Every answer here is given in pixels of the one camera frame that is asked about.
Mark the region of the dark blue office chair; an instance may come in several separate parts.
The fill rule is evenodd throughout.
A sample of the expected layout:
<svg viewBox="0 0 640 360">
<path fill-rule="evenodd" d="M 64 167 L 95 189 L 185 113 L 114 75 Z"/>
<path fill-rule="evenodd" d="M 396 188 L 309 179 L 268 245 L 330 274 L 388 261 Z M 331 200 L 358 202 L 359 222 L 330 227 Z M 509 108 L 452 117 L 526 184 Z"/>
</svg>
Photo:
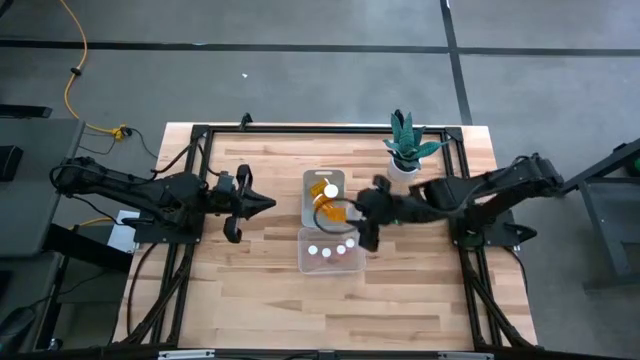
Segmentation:
<svg viewBox="0 0 640 360">
<path fill-rule="evenodd" d="M 33 306 L 22 306 L 0 321 L 0 355 L 18 353 L 31 344 L 36 315 Z"/>
</svg>

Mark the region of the clear plastic bin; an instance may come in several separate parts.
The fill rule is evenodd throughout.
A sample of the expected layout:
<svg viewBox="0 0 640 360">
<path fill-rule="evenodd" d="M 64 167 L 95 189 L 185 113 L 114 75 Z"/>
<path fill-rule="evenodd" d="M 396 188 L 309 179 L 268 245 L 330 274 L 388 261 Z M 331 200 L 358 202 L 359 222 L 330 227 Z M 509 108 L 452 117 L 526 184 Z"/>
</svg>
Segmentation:
<svg viewBox="0 0 640 360">
<path fill-rule="evenodd" d="M 345 240 L 353 238 L 356 242 L 354 248 L 347 248 Z M 336 235 L 327 234 L 317 228 L 302 228 L 298 232 L 298 268 L 307 275 L 329 275 L 354 273 L 362 271 L 366 267 L 366 256 L 363 249 L 358 245 L 359 234 L 350 232 Z M 316 255 L 308 253 L 308 247 L 315 245 L 318 248 Z M 346 253 L 339 255 L 336 252 L 338 245 L 346 247 Z M 321 251 L 323 248 L 330 248 L 332 255 L 323 258 Z"/>
</svg>

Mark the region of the white sheet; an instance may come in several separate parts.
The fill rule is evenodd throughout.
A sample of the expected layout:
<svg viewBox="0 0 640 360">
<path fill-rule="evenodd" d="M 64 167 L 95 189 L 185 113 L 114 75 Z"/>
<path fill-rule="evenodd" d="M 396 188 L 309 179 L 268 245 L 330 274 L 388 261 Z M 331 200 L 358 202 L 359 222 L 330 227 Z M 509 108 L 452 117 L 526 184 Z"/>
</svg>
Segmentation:
<svg viewBox="0 0 640 360">
<path fill-rule="evenodd" d="M 125 225 L 124 220 L 127 218 L 138 219 L 139 216 L 140 213 L 136 211 L 120 210 L 116 217 L 118 224 L 112 227 L 107 245 L 122 252 L 133 254 L 139 248 L 139 245 L 134 241 L 136 230 Z"/>
</svg>

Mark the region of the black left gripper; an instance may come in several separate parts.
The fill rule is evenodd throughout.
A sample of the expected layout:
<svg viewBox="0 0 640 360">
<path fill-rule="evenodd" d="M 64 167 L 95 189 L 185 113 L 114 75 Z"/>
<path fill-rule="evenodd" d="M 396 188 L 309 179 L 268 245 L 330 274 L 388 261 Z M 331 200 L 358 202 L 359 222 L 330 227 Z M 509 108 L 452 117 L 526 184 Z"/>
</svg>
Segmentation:
<svg viewBox="0 0 640 360">
<path fill-rule="evenodd" d="M 248 220 L 267 209 L 276 206 L 276 201 L 261 195 L 252 189 L 253 175 L 248 164 L 238 167 L 239 189 L 219 189 L 214 187 L 207 193 L 207 213 L 230 214 L 225 219 L 223 234 L 230 243 L 238 244 L 242 240 L 240 220 Z"/>
</svg>

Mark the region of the grey metal stand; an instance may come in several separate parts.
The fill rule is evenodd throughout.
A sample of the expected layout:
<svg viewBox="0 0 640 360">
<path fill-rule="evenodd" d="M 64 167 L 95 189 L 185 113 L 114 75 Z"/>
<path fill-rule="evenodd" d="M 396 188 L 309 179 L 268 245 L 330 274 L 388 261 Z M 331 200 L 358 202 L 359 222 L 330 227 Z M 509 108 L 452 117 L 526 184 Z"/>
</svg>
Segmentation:
<svg viewBox="0 0 640 360">
<path fill-rule="evenodd" d="M 625 251 L 640 246 L 640 177 L 613 177 L 612 172 L 640 158 L 640 138 L 625 143 L 576 176 L 597 239 L 604 245 L 611 272 L 586 282 L 584 289 L 598 291 L 640 286 Z"/>
</svg>

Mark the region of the grey office desk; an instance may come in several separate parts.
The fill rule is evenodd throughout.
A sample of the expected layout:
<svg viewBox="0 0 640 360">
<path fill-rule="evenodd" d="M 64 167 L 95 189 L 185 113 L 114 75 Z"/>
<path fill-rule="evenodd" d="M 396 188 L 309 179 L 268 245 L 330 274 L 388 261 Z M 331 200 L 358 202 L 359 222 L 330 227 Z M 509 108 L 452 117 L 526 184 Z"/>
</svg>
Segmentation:
<svg viewBox="0 0 640 360">
<path fill-rule="evenodd" d="M 84 128 L 76 119 L 0 119 L 0 145 L 23 151 L 14 179 L 0 182 L 0 258 L 42 249 L 59 202 L 49 172 L 75 155 Z"/>
</svg>

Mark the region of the black desktop box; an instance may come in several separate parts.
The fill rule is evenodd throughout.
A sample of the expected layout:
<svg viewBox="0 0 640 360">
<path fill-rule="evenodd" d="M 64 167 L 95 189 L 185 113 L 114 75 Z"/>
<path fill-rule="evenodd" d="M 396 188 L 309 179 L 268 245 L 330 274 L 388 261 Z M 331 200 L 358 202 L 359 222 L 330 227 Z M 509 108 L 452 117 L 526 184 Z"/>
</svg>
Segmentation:
<svg viewBox="0 0 640 360">
<path fill-rule="evenodd" d="M 0 146 L 0 182 L 11 182 L 16 175 L 23 150 L 15 145 Z"/>
</svg>

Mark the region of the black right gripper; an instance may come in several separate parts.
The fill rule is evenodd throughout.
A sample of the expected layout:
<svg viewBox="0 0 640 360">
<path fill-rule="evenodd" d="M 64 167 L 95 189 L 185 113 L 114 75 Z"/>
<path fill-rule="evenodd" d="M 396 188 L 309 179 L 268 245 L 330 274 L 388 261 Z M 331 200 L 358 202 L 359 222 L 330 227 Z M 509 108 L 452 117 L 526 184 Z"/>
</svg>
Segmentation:
<svg viewBox="0 0 640 360">
<path fill-rule="evenodd" d="M 367 213 L 355 223 L 360 237 L 359 246 L 369 252 L 379 248 L 380 225 L 414 223 L 415 202 L 412 197 L 390 194 L 391 182 L 383 175 L 375 175 L 373 186 L 357 193 L 357 208 Z"/>
</svg>

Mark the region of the black desk foot bar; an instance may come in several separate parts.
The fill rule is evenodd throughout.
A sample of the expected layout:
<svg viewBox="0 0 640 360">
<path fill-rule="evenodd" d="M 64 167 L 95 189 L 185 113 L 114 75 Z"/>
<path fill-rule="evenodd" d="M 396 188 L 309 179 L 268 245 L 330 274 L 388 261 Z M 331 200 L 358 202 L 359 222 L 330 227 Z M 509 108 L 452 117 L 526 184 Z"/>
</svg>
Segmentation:
<svg viewBox="0 0 640 360">
<path fill-rule="evenodd" d="M 9 118 L 49 118 L 50 107 L 0 104 L 0 117 Z"/>
</svg>

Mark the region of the snake plant in white pot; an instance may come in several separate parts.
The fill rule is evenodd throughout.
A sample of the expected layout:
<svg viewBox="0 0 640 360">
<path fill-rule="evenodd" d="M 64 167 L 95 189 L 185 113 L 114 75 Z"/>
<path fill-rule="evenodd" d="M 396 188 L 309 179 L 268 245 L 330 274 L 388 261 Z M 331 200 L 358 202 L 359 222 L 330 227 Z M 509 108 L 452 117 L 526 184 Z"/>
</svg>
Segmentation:
<svg viewBox="0 0 640 360">
<path fill-rule="evenodd" d="M 422 142 L 425 127 L 413 125 L 412 114 L 404 115 L 396 109 L 390 116 L 393 139 L 383 143 L 391 155 L 388 174 L 398 182 L 411 182 L 422 169 L 422 159 L 436 153 L 449 143 L 446 141 Z"/>
</svg>

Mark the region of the white plastic handled bin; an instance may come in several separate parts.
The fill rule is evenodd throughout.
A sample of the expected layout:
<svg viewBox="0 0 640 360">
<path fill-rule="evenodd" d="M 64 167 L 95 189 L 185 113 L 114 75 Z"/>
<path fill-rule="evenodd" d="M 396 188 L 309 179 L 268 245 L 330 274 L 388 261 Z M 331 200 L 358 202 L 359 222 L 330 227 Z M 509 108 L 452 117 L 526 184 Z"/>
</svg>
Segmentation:
<svg viewBox="0 0 640 360">
<path fill-rule="evenodd" d="M 307 170 L 303 174 L 303 187 L 302 187 L 302 210 L 301 218 L 302 224 L 305 227 L 316 227 L 320 225 L 329 230 L 344 230 L 346 223 L 334 223 L 326 219 L 314 206 L 314 200 L 322 195 L 317 196 L 315 199 L 311 198 L 310 188 L 317 182 L 325 181 L 326 183 L 333 183 L 339 188 L 339 195 L 336 198 L 341 198 L 345 195 L 345 174 L 341 170 Z M 347 206 L 342 201 L 336 201 L 333 198 L 334 205 L 336 207 L 344 207 L 347 212 Z"/>
</svg>

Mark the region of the black aluminium table frame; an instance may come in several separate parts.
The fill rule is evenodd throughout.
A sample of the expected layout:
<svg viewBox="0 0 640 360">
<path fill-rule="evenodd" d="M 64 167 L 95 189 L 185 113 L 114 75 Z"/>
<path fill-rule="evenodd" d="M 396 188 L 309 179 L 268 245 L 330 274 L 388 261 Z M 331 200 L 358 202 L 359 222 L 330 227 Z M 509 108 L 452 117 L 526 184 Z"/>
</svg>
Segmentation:
<svg viewBox="0 0 640 360">
<path fill-rule="evenodd" d="M 459 252 L 444 221 L 383 228 L 359 272 L 298 269 L 304 173 L 340 170 L 354 197 L 386 173 L 390 136 L 386 125 L 215 124 L 210 171 L 248 164 L 254 189 L 276 206 L 242 224 L 239 244 L 224 237 L 222 218 L 206 218 L 179 346 L 219 359 L 471 350 Z"/>
</svg>

